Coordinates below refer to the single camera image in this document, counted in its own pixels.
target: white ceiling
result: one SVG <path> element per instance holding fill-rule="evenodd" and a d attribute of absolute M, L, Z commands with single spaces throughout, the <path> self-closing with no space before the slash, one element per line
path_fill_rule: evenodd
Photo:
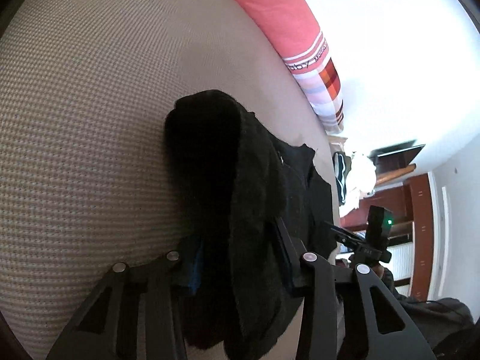
<path fill-rule="evenodd" d="M 480 35 L 457 0 L 306 0 L 325 33 L 353 150 L 427 146 L 424 173 L 480 131 Z"/>

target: checkered fabric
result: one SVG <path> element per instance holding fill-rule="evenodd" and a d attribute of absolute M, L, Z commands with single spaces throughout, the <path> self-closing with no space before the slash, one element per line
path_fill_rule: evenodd
<path fill-rule="evenodd" d="M 343 130 L 340 79 L 305 0 L 235 0 L 282 57 L 328 133 Z"/>

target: wooden beam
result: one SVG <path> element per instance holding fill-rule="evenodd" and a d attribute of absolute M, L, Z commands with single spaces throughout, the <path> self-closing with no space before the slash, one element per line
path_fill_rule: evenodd
<path fill-rule="evenodd" d="M 391 172 L 385 172 L 377 175 L 377 182 L 375 186 L 379 186 L 390 181 L 393 181 L 399 177 L 412 173 L 417 168 L 416 164 L 411 163 L 409 166 L 397 170 L 392 170 Z"/>
<path fill-rule="evenodd" d="M 413 234 L 400 235 L 399 237 L 388 238 L 388 246 L 404 245 L 413 242 Z"/>
<path fill-rule="evenodd" d="M 410 278 L 395 280 L 395 287 L 408 286 L 410 284 Z"/>
<path fill-rule="evenodd" d="M 413 263 L 411 294 L 418 300 L 427 300 L 431 269 L 434 261 L 434 212 L 431 205 L 428 175 L 407 180 L 412 197 L 415 223 L 415 259 Z"/>

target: wooden cabinet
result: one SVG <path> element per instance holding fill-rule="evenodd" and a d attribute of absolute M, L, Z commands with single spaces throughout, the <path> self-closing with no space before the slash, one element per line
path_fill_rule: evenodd
<path fill-rule="evenodd" d="M 411 295 L 427 300 L 431 266 L 434 260 L 434 214 L 431 205 L 430 184 L 427 175 L 409 178 L 414 222 L 415 262 Z"/>
<path fill-rule="evenodd" d="M 396 237 L 396 241 L 411 242 L 413 236 L 415 257 L 410 293 L 418 300 L 427 300 L 434 255 L 434 216 L 428 175 L 409 178 L 400 187 L 361 200 L 357 210 L 341 219 L 341 225 L 351 231 L 365 230 L 371 205 L 385 207 L 393 213 L 391 236 Z"/>

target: black clothing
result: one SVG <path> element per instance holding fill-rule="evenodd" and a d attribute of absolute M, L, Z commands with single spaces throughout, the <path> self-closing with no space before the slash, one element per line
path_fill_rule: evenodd
<path fill-rule="evenodd" d="M 449 335 L 474 326 L 470 309 L 457 299 L 443 298 L 435 302 L 421 302 L 414 297 L 400 295 L 395 289 L 393 275 L 387 268 L 382 281 L 414 321 L 432 349 Z"/>
<path fill-rule="evenodd" d="M 184 97 L 165 123 L 185 210 L 205 240 L 202 285 L 184 302 L 191 345 L 224 341 L 232 360 L 256 360 L 285 331 L 301 299 L 286 293 L 267 226 L 281 217 L 292 236 L 325 258 L 336 247 L 331 187 L 314 150 L 275 138 L 254 113 L 220 91 Z"/>

